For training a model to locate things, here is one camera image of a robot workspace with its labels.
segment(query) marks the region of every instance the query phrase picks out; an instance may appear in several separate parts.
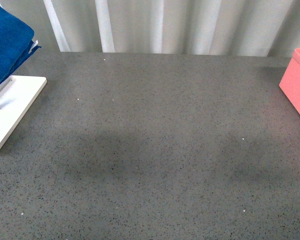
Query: pink container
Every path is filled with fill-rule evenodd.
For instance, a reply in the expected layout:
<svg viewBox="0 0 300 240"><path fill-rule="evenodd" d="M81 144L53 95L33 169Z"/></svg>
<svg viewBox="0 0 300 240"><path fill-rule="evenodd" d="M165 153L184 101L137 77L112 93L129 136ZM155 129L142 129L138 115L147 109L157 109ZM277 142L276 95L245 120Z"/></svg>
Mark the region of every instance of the pink container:
<svg viewBox="0 0 300 240"><path fill-rule="evenodd" d="M300 114L300 48L294 50L279 86Z"/></svg>

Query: gray countertop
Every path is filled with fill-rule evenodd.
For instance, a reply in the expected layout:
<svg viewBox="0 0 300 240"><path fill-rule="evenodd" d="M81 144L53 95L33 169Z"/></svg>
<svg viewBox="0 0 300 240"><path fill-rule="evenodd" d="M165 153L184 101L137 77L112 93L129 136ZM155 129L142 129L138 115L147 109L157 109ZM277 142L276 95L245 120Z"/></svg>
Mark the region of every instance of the gray countertop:
<svg viewBox="0 0 300 240"><path fill-rule="evenodd" d="M0 239L300 239L288 58L38 51L0 151Z"/></svg>

